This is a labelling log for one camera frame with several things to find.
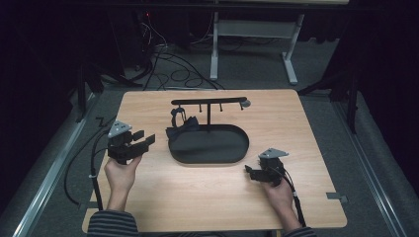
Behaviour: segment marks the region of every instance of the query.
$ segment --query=metal bracket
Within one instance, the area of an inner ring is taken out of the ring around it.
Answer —
[[[113,138],[131,129],[132,129],[131,125],[121,122],[119,120],[115,120],[114,124],[111,127],[111,130],[108,133],[108,138]]]
[[[339,193],[326,193],[328,199],[339,199],[341,203],[348,203],[348,197],[341,196]]]
[[[288,152],[285,152],[285,151],[282,151],[282,150],[277,150],[275,148],[269,148],[268,150],[261,153],[259,155],[259,158],[262,158],[262,159],[278,158],[278,157],[288,156],[288,155],[289,155]]]

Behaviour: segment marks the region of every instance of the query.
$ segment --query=metal frame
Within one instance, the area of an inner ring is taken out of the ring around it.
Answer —
[[[51,167],[49,168],[48,173],[46,174],[43,182],[38,189],[37,194],[34,196],[30,206],[28,207],[24,217],[22,218],[21,222],[19,223],[18,227],[13,234],[14,237],[18,236],[31,236],[32,231],[34,230],[35,224],[38,222],[43,209],[45,208],[46,204],[49,201],[49,198],[52,195],[53,190],[55,189],[56,184],[58,183],[59,177],[61,176],[62,172],[66,164],[68,164],[69,159],[68,155],[77,140],[78,136],[83,129],[86,119],[89,117],[90,112],[92,111],[93,107],[96,105],[99,97],[95,96],[93,93],[89,97],[89,106],[87,108],[86,117],[80,120],[79,122],[75,123],[72,127],[72,133],[68,138],[66,144],[62,148],[61,152],[56,157],[55,161],[52,163]]]
[[[218,79],[218,36],[240,36],[256,38],[290,39],[288,51],[282,53],[284,66],[290,84],[296,85],[297,80],[293,70],[291,57],[298,39],[304,15],[298,15],[294,23],[283,22],[252,22],[220,20],[218,12],[213,13],[212,54],[210,59],[209,79]]]
[[[141,8],[147,10],[197,10],[197,11],[211,11],[211,12],[275,12],[275,13],[339,13],[339,14],[371,14],[378,11],[382,11],[381,6],[348,6],[348,5],[338,5],[334,3],[325,3],[322,4],[287,4],[287,3],[273,3],[273,2],[237,2],[237,3],[224,3],[221,2],[211,3],[211,2],[200,2],[200,3],[172,3],[168,2],[125,2],[121,3],[118,1],[111,2],[89,2],[89,1],[69,1],[64,0],[62,2],[64,6],[75,7],[75,8]]]
[[[395,213],[390,199],[388,198],[381,183],[379,182],[376,172],[374,171],[374,168],[371,165],[364,151],[364,148],[361,145],[360,140],[358,139],[358,136],[354,134],[351,128],[346,124],[345,110],[342,104],[335,102],[335,103],[332,103],[332,106],[336,115],[338,116],[343,126],[345,127],[345,130],[352,141],[352,145],[354,146],[357,152],[358,162],[360,164],[361,171],[363,172],[363,175],[367,181],[367,184],[370,187],[371,193],[373,194],[377,202],[377,206],[379,210],[381,211],[382,217],[384,218],[384,221],[387,224],[387,227],[391,233],[391,236],[407,237],[406,232],[404,231],[404,228],[401,224],[401,221],[398,218],[397,214]]]

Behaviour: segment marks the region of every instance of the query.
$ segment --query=hand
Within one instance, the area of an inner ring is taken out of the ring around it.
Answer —
[[[141,158],[141,156],[136,157],[127,165],[121,165],[115,159],[109,158],[105,165],[106,177],[111,187],[108,209],[119,211],[126,209],[126,200],[135,181],[135,170]]]
[[[282,179],[276,187],[272,187],[271,183],[261,184],[285,231],[290,232],[301,228],[301,224],[293,212],[293,192],[287,181]]]

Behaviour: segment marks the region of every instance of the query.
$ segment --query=dark background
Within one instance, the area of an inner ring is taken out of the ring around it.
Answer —
[[[351,5],[375,6],[376,2],[351,1]],[[352,18],[307,14],[299,39],[317,38],[319,43],[340,39],[325,77],[362,59],[357,73],[359,89],[394,158],[418,193],[418,11],[407,0],[384,1],[380,6],[387,11]],[[72,109],[69,97],[76,89],[81,63],[88,58],[112,73],[124,73],[125,66],[137,63],[136,55],[126,55],[124,50],[136,48],[138,38],[134,25],[115,30],[115,23],[129,21],[105,10],[76,11],[56,2],[40,5],[32,0],[3,1],[0,8],[3,211]],[[201,36],[210,20],[210,14],[202,12],[158,11],[152,16],[166,39],[185,48],[189,32]]]

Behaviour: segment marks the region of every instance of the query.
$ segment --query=sleeve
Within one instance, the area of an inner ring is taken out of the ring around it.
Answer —
[[[302,227],[287,233],[284,237],[316,237],[317,235],[310,227]]]
[[[90,218],[87,236],[138,237],[139,233],[135,219],[130,213],[115,210],[100,210]]]

